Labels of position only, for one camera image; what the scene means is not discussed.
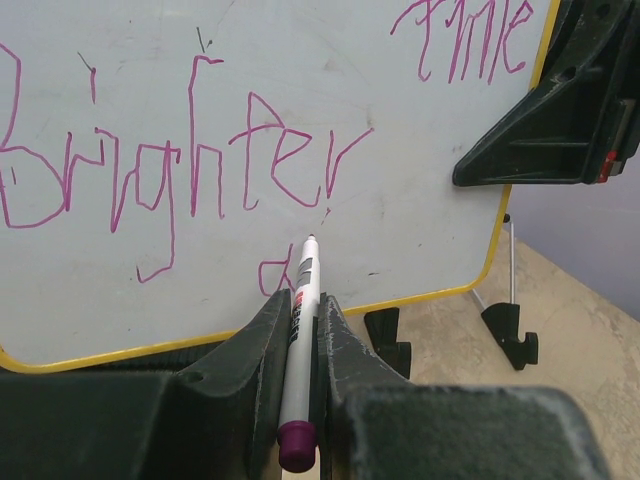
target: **wall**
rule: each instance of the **wall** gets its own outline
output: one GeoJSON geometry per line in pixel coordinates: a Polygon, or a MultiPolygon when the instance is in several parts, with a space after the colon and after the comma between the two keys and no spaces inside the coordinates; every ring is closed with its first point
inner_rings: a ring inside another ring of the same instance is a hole
{"type": "Polygon", "coordinates": [[[514,187],[516,236],[640,320],[640,156],[602,185],[514,187]]]}

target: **marker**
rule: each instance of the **marker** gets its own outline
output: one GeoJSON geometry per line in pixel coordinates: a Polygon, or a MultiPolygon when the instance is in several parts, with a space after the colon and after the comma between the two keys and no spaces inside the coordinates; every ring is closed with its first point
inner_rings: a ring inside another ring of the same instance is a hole
{"type": "Polygon", "coordinates": [[[296,293],[291,311],[289,353],[280,405],[280,466],[302,473],[316,463],[316,427],[309,418],[314,317],[320,305],[318,242],[309,235],[302,246],[296,293]]]}

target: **beige tabletop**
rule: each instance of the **beige tabletop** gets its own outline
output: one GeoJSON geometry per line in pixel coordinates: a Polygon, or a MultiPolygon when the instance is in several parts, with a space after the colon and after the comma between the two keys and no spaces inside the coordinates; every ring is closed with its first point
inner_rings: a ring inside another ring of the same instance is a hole
{"type": "MultiPolygon", "coordinates": [[[[477,289],[488,304],[509,298],[507,235],[500,240],[477,289]]],[[[516,258],[520,337],[538,333],[539,365],[514,371],[476,303],[463,294],[402,308],[398,340],[412,342],[411,381],[564,390],[586,412],[613,477],[640,479],[640,323],[523,243],[516,258]]],[[[368,340],[362,316],[348,320],[368,340]]],[[[318,478],[318,472],[283,478],[318,478]]]]}

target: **yellow trim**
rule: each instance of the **yellow trim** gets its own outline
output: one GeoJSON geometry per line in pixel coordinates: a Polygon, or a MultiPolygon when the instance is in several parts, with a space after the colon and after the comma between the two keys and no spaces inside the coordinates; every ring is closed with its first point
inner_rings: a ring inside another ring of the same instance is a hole
{"type": "MultiPolygon", "coordinates": [[[[534,88],[540,81],[542,74],[542,67],[544,65],[544,59],[546,52],[549,49],[549,42],[551,41],[551,34],[553,32],[553,25],[555,23],[556,15],[558,13],[558,7],[560,0],[551,0],[549,5],[549,12],[547,14],[547,23],[542,32],[540,39],[540,47],[538,49],[538,55],[534,66],[534,73],[531,79],[530,88],[534,88]]],[[[502,219],[507,211],[507,204],[509,203],[509,195],[511,193],[511,185],[504,187],[502,192],[502,199],[500,200],[500,206],[498,208],[498,215],[496,216],[496,223],[493,227],[493,233],[491,241],[489,243],[489,251],[487,252],[487,258],[485,260],[482,271],[476,280],[469,285],[462,287],[450,288],[448,290],[440,290],[437,292],[425,293],[422,295],[414,295],[412,297],[400,298],[398,300],[391,300],[388,302],[380,302],[371,305],[364,305],[361,307],[348,308],[344,311],[345,315],[354,315],[358,313],[369,312],[372,310],[379,310],[381,308],[398,307],[401,305],[407,305],[409,303],[421,302],[424,300],[431,300],[434,298],[446,297],[449,295],[456,295],[464,293],[476,285],[478,285],[489,273],[493,258],[498,246],[498,238],[500,237],[500,228],[502,226],[502,219]]],[[[170,350],[176,350],[179,348],[192,347],[196,345],[202,345],[205,343],[222,342],[227,340],[236,331],[228,331],[221,333],[214,333],[212,335],[206,335],[204,337],[189,338],[183,340],[177,340],[173,342],[157,343],[155,345],[148,345],[145,347],[135,347],[126,350],[118,350],[116,352],[103,353],[100,355],[93,355],[91,357],[77,358],[74,360],[65,360],[63,362],[48,363],[44,365],[28,365],[22,363],[13,357],[0,347],[0,366],[9,370],[13,370],[18,373],[53,373],[61,372],[64,370],[72,370],[76,368],[91,367],[93,365],[99,365],[101,363],[115,362],[118,360],[125,360],[128,358],[141,357],[144,355],[150,355],[153,353],[168,352],[170,350]]]]}

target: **purple marker cap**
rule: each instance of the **purple marker cap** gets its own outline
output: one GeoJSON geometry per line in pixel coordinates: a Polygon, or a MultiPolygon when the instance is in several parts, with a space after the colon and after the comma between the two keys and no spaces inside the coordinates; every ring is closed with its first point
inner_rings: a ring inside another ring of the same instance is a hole
{"type": "Polygon", "coordinates": [[[278,429],[280,466],[291,473],[303,473],[316,463],[316,427],[303,421],[287,422],[278,429]]]}

